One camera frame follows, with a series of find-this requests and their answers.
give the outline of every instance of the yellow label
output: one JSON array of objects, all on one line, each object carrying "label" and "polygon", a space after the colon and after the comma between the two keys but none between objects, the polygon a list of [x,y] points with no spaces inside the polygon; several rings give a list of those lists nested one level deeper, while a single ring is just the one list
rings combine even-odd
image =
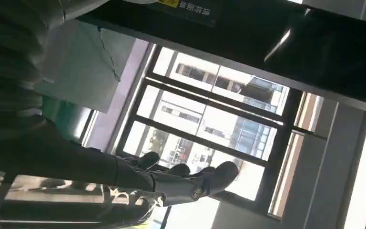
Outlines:
[{"label": "yellow label", "polygon": [[179,5],[179,0],[159,0],[158,2],[173,8],[177,8]]}]

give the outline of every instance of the black panel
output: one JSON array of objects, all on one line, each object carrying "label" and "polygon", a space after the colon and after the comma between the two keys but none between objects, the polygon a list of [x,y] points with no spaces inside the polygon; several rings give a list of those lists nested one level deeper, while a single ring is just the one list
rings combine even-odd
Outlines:
[{"label": "black panel", "polygon": [[[307,9],[285,1],[227,0],[216,26],[210,28],[116,0],[85,19],[116,24],[366,102],[366,22],[323,10],[306,13]],[[288,30],[288,39],[271,52]]]}]

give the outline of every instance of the glass pane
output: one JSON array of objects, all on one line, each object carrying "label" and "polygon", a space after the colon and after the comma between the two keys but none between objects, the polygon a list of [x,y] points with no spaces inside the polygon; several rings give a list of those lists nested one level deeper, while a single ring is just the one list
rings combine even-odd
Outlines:
[{"label": "glass pane", "polygon": [[166,77],[272,113],[283,113],[288,87],[183,53],[171,62],[172,54],[173,51],[162,49],[155,73],[166,76],[170,66],[171,74]]},{"label": "glass pane", "polygon": [[314,132],[322,103],[322,97],[304,92],[294,125]]},{"label": "glass pane", "polygon": [[288,193],[293,181],[295,166],[297,164],[303,142],[304,137],[302,135],[291,133],[279,179],[274,191],[273,201],[269,209],[270,214],[279,217],[283,216],[285,203],[287,202]]},{"label": "glass pane", "polygon": [[159,54],[158,60],[156,61],[153,72],[159,75],[166,75],[169,65],[171,64],[172,56],[174,51],[168,48],[162,48]]},{"label": "glass pane", "polygon": [[151,86],[144,94],[138,114],[242,153],[259,155],[264,160],[270,155],[276,133],[269,126]]},{"label": "glass pane", "polygon": [[218,206],[218,200],[208,197],[173,206],[166,229],[211,229]]},{"label": "glass pane", "polygon": [[281,115],[288,87],[221,66],[212,92]]},{"label": "glass pane", "polygon": [[140,129],[140,132],[136,130],[134,135],[128,136],[124,147],[124,151],[127,153],[135,154],[137,142],[143,139],[142,150],[138,155],[142,156],[149,151],[155,151],[161,158],[158,164],[167,168],[184,163],[189,166],[192,173],[197,173],[201,169],[210,166],[211,161],[213,161],[215,154],[213,149],[139,122],[134,122],[134,126],[143,128]]},{"label": "glass pane", "polygon": [[264,168],[240,159],[237,159],[236,164],[240,165],[239,175],[226,190],[255,200]]},{"label": "glass pane", "polygon": [[[263,132],[267,132],[266,143],[262,142]],[[272,127],[207,106],[197,136],[252,156],[261,149],[259,158],[267,160],[275,133]]]},{"label": "glass pane", "polygon": [[[171,168],[179,163],[187,164],[191,173],[200,172],[207,166],[218,167],[225,161],[234,162],[240,172],[236,180],[227,188],[228,191],[234,192],[244,198],[254,200],[260,181],[263,175],[263,167],[254,165],[250,162],[242,161],[234,156],[225,154],[212,148],[208,148],[201,144],[189,141],[187,139],[172,135],[168,132],[135,122],[133,126],[142,126],[141,137],[144,144],[140,156],[149,151],[155,151],[160,155],[161,166]],[[148,129],[148,134],[144,134],[144,129]],[[136,148],[137,142],[140,141],[139,134],[129,135],[124,151]],[[259,157],[262,157],[262,151],[259,151]]]}]

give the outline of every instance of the window frame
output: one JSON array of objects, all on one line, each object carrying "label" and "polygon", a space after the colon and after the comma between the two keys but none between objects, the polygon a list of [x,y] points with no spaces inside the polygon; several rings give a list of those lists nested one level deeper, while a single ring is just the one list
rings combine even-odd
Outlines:
[{"label": "window frame", "polygon": [[[308,134],[322,138],[312,131],[302,129],[294,125],[303,92],[297,89],[290,88],[282,115],[271,113],[264,109],[251,106],[250,104],[245,104],[240,101],[236,101],[222,95],[218,95],[213,92],[197,88],[192,85],[182,83],[169,77],[154,73],[153,69],[162,48],[162,46],[157,45],[154,49],[153,55],[148,64],[146,74],[144,74],[142,85],[137,93],[135,101],[133,102],[125,128],[121,133],[120,141],[115,148],[116,155],[126,155],[126,153],[123,152],[123,148],[126,144],[128,134],[132,128],[133,123],[140,122],[148,125],[149,127],[154,127],[156,129],[166,131],[178,137],[182,137],[194,143],[199,143],[213,150],[218,150],[228,155],[232,155],[240,160],[263,166],[264,172],[255,201],[243,198],[237,194],[228,191],[223,191],[211,197],[219,201],[230,202],[231,204],[243,207],[262,215],[268,215],[269,206],[273,199],[273,193],[277,180],[279,179],[280,169],[283,164],[284,156],[287,149],[287,143],[290,140],[291,133],[294,132],[302,135]],[[175,54],[176,55],[172,57],[171,62],[176,60],[177,51],[175,51]],[[217,109],[235,114],[238,117],[242,117],[251,121],[255,121],[259,124],[277,129],[276,135],[274,137],[274,144],[272,146],[268,160],[264,161],[255,156],[245,154],[227,146],[218,145],[201,137],[158,123],[150,118],[137,115],[140,102],[148,85],[212,107],[216,107]],[[164,167],[159,165],[156,165],[156,167],[165,169]]]}]

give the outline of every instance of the sign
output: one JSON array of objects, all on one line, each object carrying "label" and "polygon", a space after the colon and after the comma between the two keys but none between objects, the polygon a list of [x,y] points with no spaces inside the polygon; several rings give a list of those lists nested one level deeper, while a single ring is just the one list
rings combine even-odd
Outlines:
[{"label": "sign", "polygon": [[159,0],[158,3],[176,8],[179,6],[179,0]]},{"label": "sign", "polygon": [[159,0],[148,7],[185,20],[215,27],[224,0]]}]

